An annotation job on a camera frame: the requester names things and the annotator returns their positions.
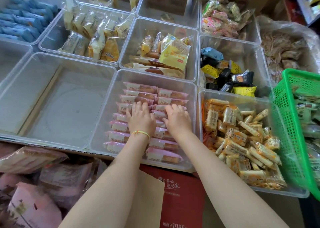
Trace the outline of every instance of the forearm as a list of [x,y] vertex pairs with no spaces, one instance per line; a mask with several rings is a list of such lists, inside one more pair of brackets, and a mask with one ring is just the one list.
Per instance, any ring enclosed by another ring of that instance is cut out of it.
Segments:
[[134,197],[138,170],[148,143],[134,134],[92,187],[70,210],[59,228],[123,228]]
[[226,228],[286,227],[286,223],[194,134],[176,139],[194,165]]

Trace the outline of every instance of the green plastic basket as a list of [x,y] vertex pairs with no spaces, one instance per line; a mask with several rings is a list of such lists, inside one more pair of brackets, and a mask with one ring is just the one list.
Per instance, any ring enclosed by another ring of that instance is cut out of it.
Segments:
[[[297,160],[286,158],[282,167],[286,170],[291,181],[301,187],[309,189],[320,201],[320,190],[313,177],[306,143],[302,134],[298,112],[294,102],[292,87],[298,87],[296,92],[320,96],[320,75],[295,69],[286,69],[282,72],[282,80],[274,88],[274,104],[278,106],[283,122],[287,128]],[[281,149],[281,156],[290,156],[291,148]]]

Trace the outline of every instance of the bracelet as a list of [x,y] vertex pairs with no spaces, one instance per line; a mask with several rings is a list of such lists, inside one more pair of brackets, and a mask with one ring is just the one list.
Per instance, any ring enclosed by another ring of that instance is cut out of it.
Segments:
[[132,134],[134,134],[134,133],[143,133],[143,134],[145,134],[146,136],[148,136],[148,139],[149,139],[149,141],[150,141],[150,136],[149,136],[149,134],[147,134],[146,132],[144,132],[144,131],[134,131]]

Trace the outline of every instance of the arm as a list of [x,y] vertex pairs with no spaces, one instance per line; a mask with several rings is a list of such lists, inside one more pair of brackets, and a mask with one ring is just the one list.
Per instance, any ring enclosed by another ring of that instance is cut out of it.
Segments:
[[[150,136],[154,134],[156,120],[146,103],[134,104],[132,116],[127,112],[127,119],[130,133],[140,130]],[[59,228],[124,227],[148,142],[145,134],[131,135],[119,155],[69,211]]]
[[187,111],[167,106],[164,119],[170,134],[194,165],[202,184],[226,228],[278,227],[287,224],[244,181],[192,133]]

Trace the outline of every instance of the hand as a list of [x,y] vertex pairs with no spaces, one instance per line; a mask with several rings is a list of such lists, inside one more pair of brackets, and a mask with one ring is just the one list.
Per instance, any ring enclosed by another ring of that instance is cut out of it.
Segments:
[[181,135],[192,134],[191,120],[189,113],[181,105],[167,105],[165,107],[168,119],[163,118],[167,130],[175,139]]
[[131,114],[127,108],[127,120],[129,125],[130,133],[135,131],[143,131],[152,137],[156,131],[156,119],[154,114],[149,113],[149,107],[147,103],[132,104]]

